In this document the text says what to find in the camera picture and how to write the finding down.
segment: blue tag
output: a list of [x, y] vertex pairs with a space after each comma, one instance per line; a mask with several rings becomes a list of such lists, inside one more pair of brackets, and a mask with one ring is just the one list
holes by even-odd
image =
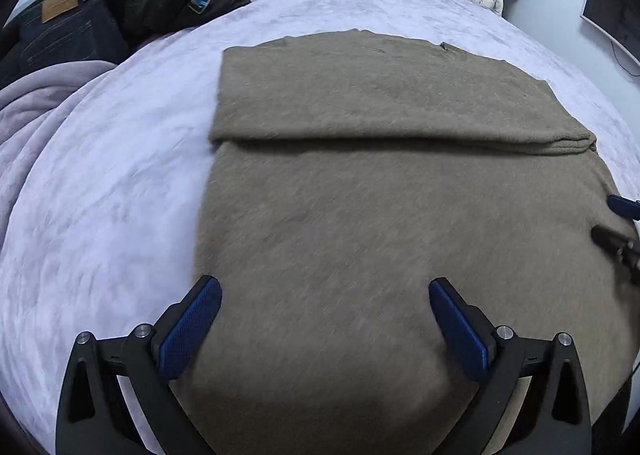
[[189, 7], [199, 15], [207, 9], [211, 0], [189, 0]]

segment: metal screw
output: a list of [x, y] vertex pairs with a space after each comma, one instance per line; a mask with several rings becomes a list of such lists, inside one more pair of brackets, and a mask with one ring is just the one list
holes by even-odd
[[513, 338], [513, 329], [506, 325], [500, 325], [496, 330], [497, 335], [503, 340], [510, 340]]
[[558, 341], [561, 342], [565, 347], [568, 347], [569, 345], [571, 345], [572, 339], [571, 336], [569, 336], [569, 334], [567, 334], [566, 332], [561, 332], [558, 335]]
[[84, 345], [85, 343], [87, 343], [89, 340], [91, 339], [91, 333], [84, 331], [81, 332], [78, 337], [76, 338], [76, 343], [78, 345]]
[[133, 329], [133, 334], [136, 335], [136, 338], [146, 338], [147, 336], [149, 336], [150, 332], [151, 326], [148, 323], [143, 323]]

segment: back pocket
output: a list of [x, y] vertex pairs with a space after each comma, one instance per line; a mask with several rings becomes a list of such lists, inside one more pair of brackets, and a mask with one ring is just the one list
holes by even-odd
[[77, 26], [70, 18], [31, 42], [20, 55], [20, 69], [28, 74], [56, 63], [90, 60], [97, 55], [90, 20]]

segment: white bedsheet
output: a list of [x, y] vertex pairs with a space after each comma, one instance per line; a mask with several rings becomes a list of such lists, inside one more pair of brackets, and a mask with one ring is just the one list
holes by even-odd
[[640, 198], [640, 149], [620, 115], [576, 68], [499, 16], [467, 0], [252, 1], [146, 45], [79, 102], [54, 109], [74, 104], [26, 178], [0, 254], [0, 391], [50, 453], [76, 335], [125, 335], [190, 288], [226, 47], [359, 28], [507, 60], [548, 81], [596, 133], [623, 196]]

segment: black cable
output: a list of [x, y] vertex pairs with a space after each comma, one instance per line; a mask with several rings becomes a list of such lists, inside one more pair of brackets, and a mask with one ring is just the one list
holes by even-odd
[[629, 76], [633, 76], [634, 78], [640, 78], [640, 74], [631, 74], [629, 70], [622, 63], [620, 63], [620, 60], [618, 59], [618, 55], [616, 54], [616, 47], [613, 45], [613, 42], [611, 40], [610, 42], [611, 42], [611, 48], [613, 50], [613, 56], [616, 58], [618, 65], [620, 65], [625, 70], [625, 72], [629, 74]]

